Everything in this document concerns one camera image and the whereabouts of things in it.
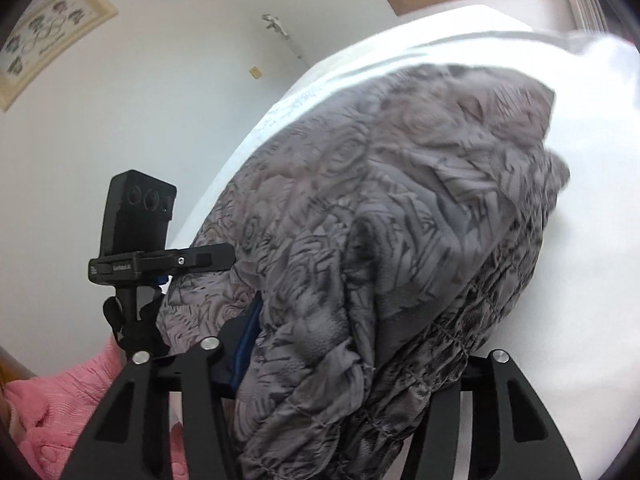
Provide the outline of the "grey quilted floral jacket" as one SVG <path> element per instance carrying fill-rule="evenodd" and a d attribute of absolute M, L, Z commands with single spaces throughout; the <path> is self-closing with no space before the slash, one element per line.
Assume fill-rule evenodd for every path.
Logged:
<path fill-rule="evenodd" d="M 232 412 L 245 478 L 384 476 L 533 277 L 570 177 L 544 146 L 553 101 L 514 70 L 407 67 L 236 172 L 194 240 L 235 265 L 174 278 L 157 321 L 180 353 L 262 298 Z"/>

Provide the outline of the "white bed sheet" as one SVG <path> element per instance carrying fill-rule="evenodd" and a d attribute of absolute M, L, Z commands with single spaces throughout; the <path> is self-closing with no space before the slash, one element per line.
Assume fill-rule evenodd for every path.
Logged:
<path fill-rule="evenodd" d="M 547 146 L 570 167 L 532 284 L 488 340 L 532 383 L 585 479 L 638 444 L 639 53 L 606 32 L 549 32 L 466 6 L 379 32 L 312 66 L 250 130 L 174 244 L 194 239 L 235 170 L 332 92 L 419 63 L 505 67 L 555 94 Z"/>

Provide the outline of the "yellow wall outlet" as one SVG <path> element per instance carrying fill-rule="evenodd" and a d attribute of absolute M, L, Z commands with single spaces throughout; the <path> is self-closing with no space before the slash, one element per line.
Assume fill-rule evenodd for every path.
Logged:
<path fill-rule="evenodd" d="M 257 66 L 253 66 L 250 69 L 250 74 L 252 75 L 252 77 L 254 79 L 260 79 L 262 78 L 262 70 L 260 68 L 258 68 Z"/>

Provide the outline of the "framed wall picture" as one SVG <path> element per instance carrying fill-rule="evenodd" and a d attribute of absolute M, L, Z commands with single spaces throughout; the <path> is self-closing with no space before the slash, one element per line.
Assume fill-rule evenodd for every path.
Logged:
<path fill-rule="evenodd" d="M 1 109 L 61 53 L 118 14 L 108 0 L 46 0 L 23 15 L 1 47 Z"/>

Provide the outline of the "white wall pipe fixture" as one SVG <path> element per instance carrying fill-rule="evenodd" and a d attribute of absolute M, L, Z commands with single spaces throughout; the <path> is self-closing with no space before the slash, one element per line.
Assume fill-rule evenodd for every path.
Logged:
<path fill-rule="evenodd" d="M 274 32 L 288 47 L 288 50 L 290 50 L 296 58 L 303 61 L 304 55 L 302 51 L 299 49 L 299 46 L 296 44 L 296 42 L 292 39 L 291 34 L 283 26 L 280 18 L 273 14 L 265 13 L 262 14 L 262 21 L 265 23 L 267 30 L 270 30 L 270 32 Z"/>

